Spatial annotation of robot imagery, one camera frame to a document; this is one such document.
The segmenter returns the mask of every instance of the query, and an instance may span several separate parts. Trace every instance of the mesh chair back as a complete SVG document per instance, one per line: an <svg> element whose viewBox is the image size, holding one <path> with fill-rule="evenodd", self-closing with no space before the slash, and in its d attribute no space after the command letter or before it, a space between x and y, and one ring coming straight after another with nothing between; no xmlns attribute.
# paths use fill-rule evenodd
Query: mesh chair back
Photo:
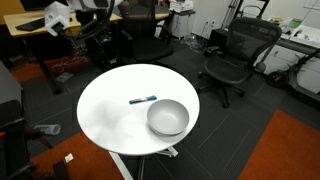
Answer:
<svg viewBox="0 0 320 180"><path fill-rule="evenodd" d="M156 30L155 1L128 0L118 5L124 28L134 39L153 37Z"/></svg>
<svg viewBox="0 0 320 180"><path fill-rule="evenodd" d="M281 29L264 20L241 17L234 19L228 31L225 54L246 61L252 69L257 57L274 45L281 36Z"/></svg>

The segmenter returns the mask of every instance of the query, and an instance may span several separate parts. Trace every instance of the white desk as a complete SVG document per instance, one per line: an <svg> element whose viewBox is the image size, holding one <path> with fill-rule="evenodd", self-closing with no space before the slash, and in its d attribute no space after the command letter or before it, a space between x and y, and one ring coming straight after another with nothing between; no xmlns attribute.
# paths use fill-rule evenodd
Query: white desk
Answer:
<svg viewBox="0 0 320 180"><path fill-rule="evenodd" d="M190 115L185 131L174 136L155 133L147 124L147 110L155 101L129 104L129 100L156 95L183 104ZM77 108L83 132L98 146L123 155L147 155L180 142L194 127L199 99L180 74L155 65L128 65L110 70L83 91Z"/></svg>

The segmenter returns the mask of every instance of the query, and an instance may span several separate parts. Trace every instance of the table top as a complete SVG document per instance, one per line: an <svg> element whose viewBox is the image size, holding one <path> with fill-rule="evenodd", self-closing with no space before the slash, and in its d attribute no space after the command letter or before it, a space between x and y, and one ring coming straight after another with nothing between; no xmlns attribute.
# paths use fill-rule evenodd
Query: table top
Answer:
<svg viewBox="0 0 320 180"><path fill-rule="evenodd" d="M155 101L130 105L129 100L156 95L172 99L189 112L186 129L177 135L162 135L148 126L147 111ZM194 127L199 98L180 74L156 65L127 65L97 77L83 91L77 107L78 122L98 146L123 155L146 155L180 142Z"/></svg>
<svg viewBox="0 0 320 180"><path fill-rule="evenodd" d="M156 14L156 19L164 19L168 17L169 14ZM37 11L37 12L29 12L29 13L23 13L23 14L13 14L13 15L5 15L3 16L7 27L9 29L9 32L11 36L13 37L23 37L23 36L30 36L30 35L36 35L36 34L42 34L42 33L47 33L47 30L43 27L40 29L37 29L32 32L27 32L27 31L20 31L16 29L16 26L40 19L44 17L44 11ZM75 13L72 13L71 16L72 21L70 22L70 28L73 27L80 27L80 23L77 21L75 17ZM122 20L122 18L116 14L112 14L110 21L111 22L116 22Z"/></svg>

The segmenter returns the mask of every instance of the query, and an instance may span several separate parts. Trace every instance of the metal bowl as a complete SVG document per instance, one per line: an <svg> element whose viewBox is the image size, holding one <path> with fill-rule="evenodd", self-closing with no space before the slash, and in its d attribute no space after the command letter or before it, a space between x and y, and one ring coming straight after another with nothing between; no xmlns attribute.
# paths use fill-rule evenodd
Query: metal bowl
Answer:
<svg viewBox="0 0 320 180"><path fill-rule="evenodd" d="M181 133L189 123L188 110L170 99L154 102L148 109L147 118L151 129L166 135Z"/></svg>

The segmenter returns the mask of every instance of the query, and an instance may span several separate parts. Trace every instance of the office chair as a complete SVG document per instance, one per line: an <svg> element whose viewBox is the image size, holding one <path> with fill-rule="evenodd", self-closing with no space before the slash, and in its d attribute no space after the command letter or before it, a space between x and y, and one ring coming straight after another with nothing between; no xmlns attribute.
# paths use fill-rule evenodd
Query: office chair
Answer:
<svg viewBox="0 0 320 180"><path fill-rule="evenodd" d="M124 23L122 34L126 37L127 56L135 63L153 63L155 60L173 54L169 45L171 31L163 25L157 25L154 0L130 0L118 5ZM156 27L165 30L166 37L155 37Z"/></svg>
<svg viewBox="0 0 320 180"><path fill-rule="evenodd" d="M223 107L229 107L227 87L238 90L239 96L246 91L236 85L253 75L254 62L267 48L274 45L281 36L281 29L264 20L241 17L234 19L229 26L228 37L223 52L218 47L209 47L211 56L205 62L206 72L199 72L198 78L209 77L224 94ZM206 87L199 87L198 93Z"/></svg>

